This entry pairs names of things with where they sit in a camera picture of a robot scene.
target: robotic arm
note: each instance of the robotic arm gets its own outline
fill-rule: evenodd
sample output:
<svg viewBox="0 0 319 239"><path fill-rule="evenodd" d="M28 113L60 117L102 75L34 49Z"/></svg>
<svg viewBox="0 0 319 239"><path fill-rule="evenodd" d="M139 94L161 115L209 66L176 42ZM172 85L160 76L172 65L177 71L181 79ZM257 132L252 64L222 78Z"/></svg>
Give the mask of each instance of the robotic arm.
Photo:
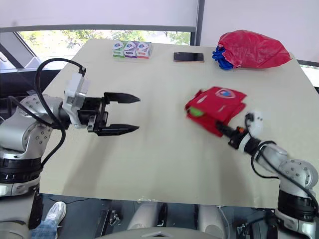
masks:
<svg viewBox="0 0 319 239"><path fill-rule="evenodd" d="M259 128L262 118L254 114L246 115L246 129L232 129L218 122L221 133L230 138L229 145L252 156L252 167L257 162L278 178L278 208L275 210L278 223L278 238L316 238L316 222L318 203L312 188L318 181L316 169L303 160L289 157L288 153L273 141L261 141L254 138L253 131Z"/></svg>
<svg viewBox="0 0 319 239"><path fill-rule="evenodd" d="M124 93L104 93L101 98L86 97L85 68L75 73L64 92L64 99L48 95L32 95L18 102L15 113L0 124L0 238L11 234L29 237L29 229L41 222L42 199L39 195L40 173L48 157L41 162L53 129L63 131L70 124L87 128L98 136L133 132L138 126L112 124L106 126L110 102L134 103L139 98ZM48 112L41 101L51 112ZM53 120L53 114L62 125Z"/></svg>

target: white tabletop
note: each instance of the white tabletop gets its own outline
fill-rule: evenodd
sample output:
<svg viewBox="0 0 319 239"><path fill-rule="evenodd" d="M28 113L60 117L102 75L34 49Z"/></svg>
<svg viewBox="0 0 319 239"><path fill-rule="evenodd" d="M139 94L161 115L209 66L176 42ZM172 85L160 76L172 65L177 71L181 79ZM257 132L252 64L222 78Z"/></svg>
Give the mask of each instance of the white tabletop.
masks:
<svg viewBox="0 0 319 239"><path fill-rule="evenodd" d="M277 205L279 182L254 174L249 155L187 119L184 105L199 89L231 88L248 95L230 122L244 125L249 110L264 115L260 139L274 140L292 157L319 169L319 95L297 61L276 68L224 71L213 47L154 44L151 59L112 57L113 41L89 40L73 60L87 68L87 96L122 92L141 98L111 104L110 123L140 126L121 136L98 137L70 126L62 148L42 173L41 192L119 200L156 200L247 207ZM173 62L173 52L203 52L204 63ZM77 67L68 64L45 90L63 97ZM52 134L46 152L59 141ZM258 165L257 170L269 175Z"/></svg>

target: red plastic bag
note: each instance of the red plastic bag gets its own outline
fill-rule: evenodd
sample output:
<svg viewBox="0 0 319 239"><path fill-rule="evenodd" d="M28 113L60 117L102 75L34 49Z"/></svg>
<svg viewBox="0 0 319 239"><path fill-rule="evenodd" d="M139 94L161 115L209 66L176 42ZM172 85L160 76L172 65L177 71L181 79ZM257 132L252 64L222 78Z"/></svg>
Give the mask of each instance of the red plastic bag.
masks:
<svg viewBox="0 0 319 239"><path fill-rule="evenodd" d="M236 67L268 68L291 60L282 43L252 31L237 30L222 35L218 47L227 61Z"/></svg>

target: sneaker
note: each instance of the sneaker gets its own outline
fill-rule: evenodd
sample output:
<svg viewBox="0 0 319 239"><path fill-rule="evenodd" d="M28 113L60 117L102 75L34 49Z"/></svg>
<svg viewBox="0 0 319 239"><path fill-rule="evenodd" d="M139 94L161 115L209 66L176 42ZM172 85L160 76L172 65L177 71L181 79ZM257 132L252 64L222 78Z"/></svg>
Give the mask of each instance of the sneaker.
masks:
<svg viewBox="0 0 319 239"><path fill-rule="evenodd" d="M46 220L52 220L56 222L56 225L59 225L63 220L66 214L66 204L63 202L56 202L53 204L52 208L50 208L48 214L45 217Z"/></svg>

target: red bag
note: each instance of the red bag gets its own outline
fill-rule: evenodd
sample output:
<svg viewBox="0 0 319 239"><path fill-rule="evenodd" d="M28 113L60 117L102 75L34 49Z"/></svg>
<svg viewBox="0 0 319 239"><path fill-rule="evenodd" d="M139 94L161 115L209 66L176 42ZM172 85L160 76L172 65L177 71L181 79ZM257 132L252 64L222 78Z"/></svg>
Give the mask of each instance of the red bag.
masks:
<svg viewBox="0 0 319 239"><path fill-rule="evenodd" d="M216 128L217 121L227 125L230 120L240 113L245 104L241 101L246 97L244 93L239 91L212 87L207 91L199 91L195 97L185 105L187 117L196 123L202 125L209 132L221 137L223 134ZM189 112L189 108L193 107L204 114L202 116L194 116Z"/></svg>
<svg viewBox="0 0 319 239"><path fill-rule="evenodd" d="M290 54L280 41L252 31L238 30L222 35L218 47L236 67L268 68L290 61Z"/></svg>

